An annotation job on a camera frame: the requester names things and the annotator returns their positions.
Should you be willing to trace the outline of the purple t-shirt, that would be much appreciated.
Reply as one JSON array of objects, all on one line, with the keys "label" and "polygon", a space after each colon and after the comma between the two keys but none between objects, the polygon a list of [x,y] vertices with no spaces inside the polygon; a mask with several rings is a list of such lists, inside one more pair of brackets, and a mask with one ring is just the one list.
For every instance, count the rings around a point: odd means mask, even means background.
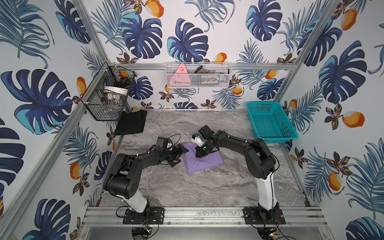
[{"label": "purple t-shirt", "polygon": [[193,173],[207,170],[209,168],[217,167],[224,163],[223,158],[219,152],[214,152],[208,154],[205,157],[197,158],[196,157],[196,147],[198,146],[195,143],[182,143],[182,146],[188,150],[188,152],[182,155],[187,172],[189,175]]}]

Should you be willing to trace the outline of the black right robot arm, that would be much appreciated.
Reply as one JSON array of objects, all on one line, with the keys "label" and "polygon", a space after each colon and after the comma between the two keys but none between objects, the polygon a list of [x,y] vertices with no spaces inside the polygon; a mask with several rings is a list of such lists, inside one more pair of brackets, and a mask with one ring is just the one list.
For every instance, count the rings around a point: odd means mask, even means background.
[{"label": "black right robot arm", "polygon": [[208,126],[203,126],[192,135],[192,142],[198,145],[197,158],[206,157],[222,148],[244,156],[248,171],[257,180],[258,208],[270,215],[279,209],[274,188],[275,165],[278,160],[262,139],[246,140],[225,131],[214,132]]}]

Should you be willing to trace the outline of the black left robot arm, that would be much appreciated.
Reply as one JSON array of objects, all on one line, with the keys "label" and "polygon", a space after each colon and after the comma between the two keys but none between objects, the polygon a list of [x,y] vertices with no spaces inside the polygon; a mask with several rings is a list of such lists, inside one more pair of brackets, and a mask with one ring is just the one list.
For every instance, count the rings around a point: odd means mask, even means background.
[{"label": "black left robot arm", "polygon": [[148,200],[139,191],[143,170],[162,164],[174,167],[188,152],[183,145],[174,145],[169,138],[158,137],[156,144],[144,153],[118,154],[105,173],[103,189],[122,200],[132,212],[142,214],[148,206]]}]

